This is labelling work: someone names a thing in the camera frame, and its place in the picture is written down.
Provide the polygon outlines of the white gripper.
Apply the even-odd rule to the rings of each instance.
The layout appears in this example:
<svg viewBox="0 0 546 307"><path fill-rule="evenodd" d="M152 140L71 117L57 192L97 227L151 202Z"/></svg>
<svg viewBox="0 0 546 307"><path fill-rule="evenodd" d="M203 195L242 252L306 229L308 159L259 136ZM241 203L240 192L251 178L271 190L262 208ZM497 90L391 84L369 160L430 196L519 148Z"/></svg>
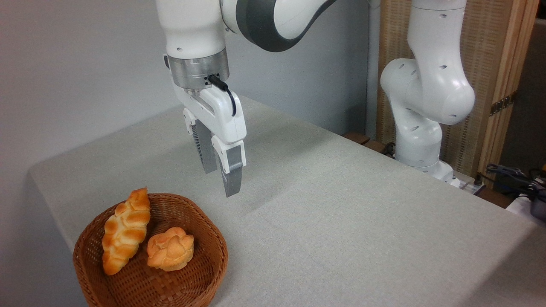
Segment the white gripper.
<svg viewBox="0 0 546 307"><path fill-rule="evenodd" d="M247 165L244 142L247 129L241 101L233 93L236 113L228 93L216 86L191 91L172 84L176 96L183 103L183 116L188 133L192 136L205 173L217 170L216 156L221 164L221 175L226 197L238 194L242 169Z"/></svg>

